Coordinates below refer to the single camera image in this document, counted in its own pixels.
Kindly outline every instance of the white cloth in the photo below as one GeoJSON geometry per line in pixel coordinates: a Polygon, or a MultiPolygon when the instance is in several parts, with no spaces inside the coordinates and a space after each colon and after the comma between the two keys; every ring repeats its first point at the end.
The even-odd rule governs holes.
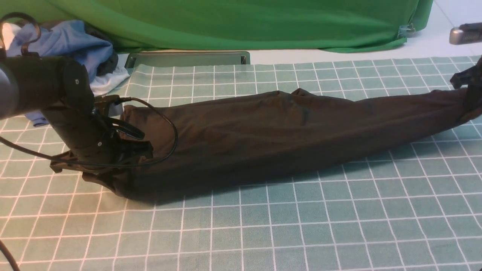
{"type": "MultiPolygon", "coordinates": [[[[15,38],[15,35],[18,31],[20,31],[20,29],[21,28],[15,24],[3,24],[2,34],[6,50],[8,50],[10,44],[12,44],[12,41],[15,38]]],[[[92,93],[96,97],[106,95],[128,77],[129,73],[120,61],[117,63],[117,67],[112,73],[108,73],[103,76],[97,76],[96,78],[94,78],[94,81],[90,83],[92,93]]]]}
{"type": "Polygon", "coordinates": [[[14,24],[4,23],[2,28],[3,42],[5,43],[5,50],[10,48],[13,38],[20,31],[21,27],[14,24]]]}
{"type": "Polygon", "coordinates": [[[92,81],[91,89],[94,96],[102,96],[111,92],[115,87],[129,77],[129,73],[122,63],[118,62],[116,69],[112,73],[97,76],[92,81]]]}

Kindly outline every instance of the cutting mat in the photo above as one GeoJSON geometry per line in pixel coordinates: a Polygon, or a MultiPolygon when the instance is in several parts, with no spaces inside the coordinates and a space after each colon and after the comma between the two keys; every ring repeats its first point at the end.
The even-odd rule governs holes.
{"type": "MultiPolygon", "coordinates": [[[[480,56],[138,66],[116,90],[158,106],[301,87],[358,100],[448,89],[480,56]]],[[[65,150],[24,117],[1,135],[65,150]]],[[[482,119],[320,172],[155,206],[0,145],[0,238],[23,271],[478,271],[482,119]]],[[[0,270],[9,270],[0,259],[0,270]]]]}

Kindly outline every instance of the green backdrop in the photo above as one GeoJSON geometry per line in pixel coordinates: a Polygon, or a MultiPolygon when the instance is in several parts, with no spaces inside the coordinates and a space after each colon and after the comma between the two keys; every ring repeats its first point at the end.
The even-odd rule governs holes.
{"type": "Polygon", "coordinates": [[[0,14],[80,19],[121,52],[158,49],[312,49],[360,52],[402,45],[401,25],[425,28],[433,0],[7,0],[0,14]]]}

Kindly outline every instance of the white floor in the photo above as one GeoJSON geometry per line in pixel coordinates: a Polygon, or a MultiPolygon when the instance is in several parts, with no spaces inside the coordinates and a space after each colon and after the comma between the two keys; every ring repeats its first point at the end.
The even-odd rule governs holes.
{"type": "Polygon", "coordinates": [[[482,42],[451,45],[450,30],[465,23],[482,22],[482,0],[434,0],[427,27],[409,38],[400,48],[356,54],[338,54],[321,50],[253,50],[251,64],[306,63],[431,56],[482,55],[482,42]]]}

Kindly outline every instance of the blue cloth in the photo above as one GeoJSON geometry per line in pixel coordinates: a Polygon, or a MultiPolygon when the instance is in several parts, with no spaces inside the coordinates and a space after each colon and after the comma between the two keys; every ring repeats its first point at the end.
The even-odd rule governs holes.
{"type": "Polygon", "coordinates": [[[33,127],[41,127],[49,124],[49,122],[43,117],[42,113],[38,111],[27,113],[25,114],[25,117],[33,122],[33,127]]]}
{"type": "MultiPolygon", "coordinates": [[[[70,56],[83,64],[92,82],[97,75],[99,65],[109,59],[113,53],[110,42],[85,33],[83,21],[71,20],[54,26],[50,31],[40,28],[42,35],[38,41],[28,46],[29,52],[40,56],[70,56]]],[[[22,45],[35,39],[37,33],[32,24],[25,25],[13,39],[7,56],[21,55],[22,45]]],[[[48,124],[40,112],[25,115],[35,127],[48,124]]]]}

